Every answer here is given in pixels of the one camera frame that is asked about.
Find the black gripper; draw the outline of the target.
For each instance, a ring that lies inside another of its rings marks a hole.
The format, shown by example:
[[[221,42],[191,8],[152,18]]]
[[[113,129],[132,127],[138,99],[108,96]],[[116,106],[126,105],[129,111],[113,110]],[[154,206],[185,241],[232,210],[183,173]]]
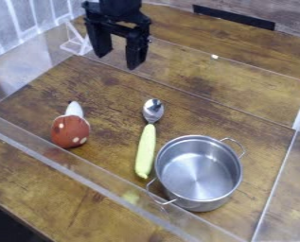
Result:
[[[142,0],[85,0],[85,25],[96,55],[102,58],[112,50],[112,35],[124,37],[128,69],[145,61],[149,51],[150,18],[142,13]]]

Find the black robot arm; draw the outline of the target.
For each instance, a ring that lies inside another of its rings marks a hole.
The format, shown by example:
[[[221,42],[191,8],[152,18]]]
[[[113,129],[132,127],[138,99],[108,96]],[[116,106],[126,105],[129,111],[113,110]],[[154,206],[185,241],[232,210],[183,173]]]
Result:
[[[96,55],[102,58],[112,50],[112,36],[126,39],[128,69],[146,60],[150,42],[150,18],[141,12],[142,0],[85,0],[85,26]]]

